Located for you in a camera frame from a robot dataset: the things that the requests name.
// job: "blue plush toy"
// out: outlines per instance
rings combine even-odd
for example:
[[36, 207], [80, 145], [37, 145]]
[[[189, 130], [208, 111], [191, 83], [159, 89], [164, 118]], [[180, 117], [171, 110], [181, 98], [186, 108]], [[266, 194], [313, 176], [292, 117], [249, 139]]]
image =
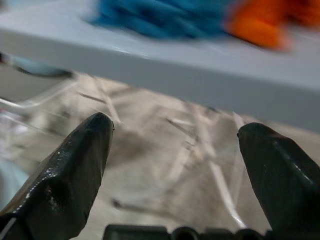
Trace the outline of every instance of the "blue plush toy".
[[234, 0], [99, 0], [98, 26], [123, 27], [159, 39], [209, 38], [224, 32]]

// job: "white shelf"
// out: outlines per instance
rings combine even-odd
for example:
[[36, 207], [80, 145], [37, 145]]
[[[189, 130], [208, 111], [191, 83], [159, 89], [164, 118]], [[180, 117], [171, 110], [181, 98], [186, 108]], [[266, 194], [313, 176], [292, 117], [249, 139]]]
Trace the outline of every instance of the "white shelf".
[[0, 16], [0, 49], [55, 67], [214, 108], [320, 132], [320, 33], [289, 31], [272, 52], [227, 37], [159, 41], [91, 26], [87, 0], [56, 0]]

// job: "blue fabric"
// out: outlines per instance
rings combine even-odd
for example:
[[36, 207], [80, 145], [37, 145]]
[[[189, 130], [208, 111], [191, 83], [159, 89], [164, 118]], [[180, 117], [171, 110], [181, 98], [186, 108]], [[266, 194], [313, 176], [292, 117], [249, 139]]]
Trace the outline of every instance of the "blue fabric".
[[159, 39], [209, 38], [224, 32], [234, 0], [99, 0], [92, 23]]

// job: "orange fabric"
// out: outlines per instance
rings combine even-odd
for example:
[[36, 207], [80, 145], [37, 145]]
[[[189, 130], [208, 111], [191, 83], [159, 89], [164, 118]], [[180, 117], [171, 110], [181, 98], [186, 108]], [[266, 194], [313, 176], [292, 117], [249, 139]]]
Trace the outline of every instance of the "orange fabric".
[[234, 14], [229, 30], [234, 36], [266, 47], [283, 46], [286, 0], [247, 0]]
[[287, 46], [283, 26], [293, 19], [309, 27], [320, 25], [320, 0], [246, 0], [232, 16], [229, 33], [265, 48]]
[[288, 7], [289, 16], [298, 24], [320, 26], [320, 0], [291, 0]]

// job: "orange plush toy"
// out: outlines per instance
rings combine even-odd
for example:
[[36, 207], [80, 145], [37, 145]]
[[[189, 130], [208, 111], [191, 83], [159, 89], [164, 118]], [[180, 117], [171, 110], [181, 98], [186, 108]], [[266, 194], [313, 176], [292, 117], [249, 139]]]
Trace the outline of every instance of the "orange plush toy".
[[308, 27], [320, 25], [320, 0], [246, 0], [234, 13], [229, 32], [265, 48], [286, 46], [284, 25], [294, 20]]

